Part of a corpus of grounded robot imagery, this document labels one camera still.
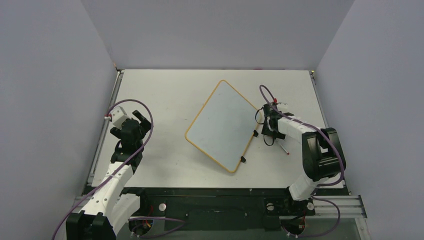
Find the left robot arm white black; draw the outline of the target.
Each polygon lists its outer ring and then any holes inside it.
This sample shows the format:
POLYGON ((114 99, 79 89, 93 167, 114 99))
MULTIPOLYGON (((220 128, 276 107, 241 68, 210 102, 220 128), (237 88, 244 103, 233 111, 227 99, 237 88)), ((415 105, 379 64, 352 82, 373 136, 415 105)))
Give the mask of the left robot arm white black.
POLYGON ((152 123, 138 110, 129 117, 122 107, 114 108, 109 118, 110 133, 118 138, 102 182, 88 202, 65 222, 68 240, 115 240, 132 213, 143 215, 149 201, 134 193, 122 193, 143 158, 145 141, 151 136, 152 123))

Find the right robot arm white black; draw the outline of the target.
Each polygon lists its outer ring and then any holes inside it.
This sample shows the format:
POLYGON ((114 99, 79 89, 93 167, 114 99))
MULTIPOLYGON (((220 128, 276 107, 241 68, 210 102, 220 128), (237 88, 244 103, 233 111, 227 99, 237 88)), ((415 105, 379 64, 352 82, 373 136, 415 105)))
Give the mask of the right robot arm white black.
POLYGON ((325 181, 344 174, 346 160, 334 128, 318 128, 289 112, 281 112, 277 106, 277 103, 266 103, 261 108, 264 115, 261 134, 270 137, 272 144, 276 140, 290 137, 301 145, 303 172, 288 187, 290 195, 282 199, 283 209, 294 214, 302 207, 302 201, 314 194, 316 188, 331 186, 325 181))

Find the yellow framed whiteboard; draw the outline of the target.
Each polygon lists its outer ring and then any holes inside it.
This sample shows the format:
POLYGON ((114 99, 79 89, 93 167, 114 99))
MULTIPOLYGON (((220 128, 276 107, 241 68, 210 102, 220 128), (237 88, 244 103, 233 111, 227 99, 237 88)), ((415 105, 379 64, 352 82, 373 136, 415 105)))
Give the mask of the yellow framed whiteboard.
POLYGON ((184 137, 229 173, 235 173, 254 137, 258 108, 228 81, 220 80, 184 137))

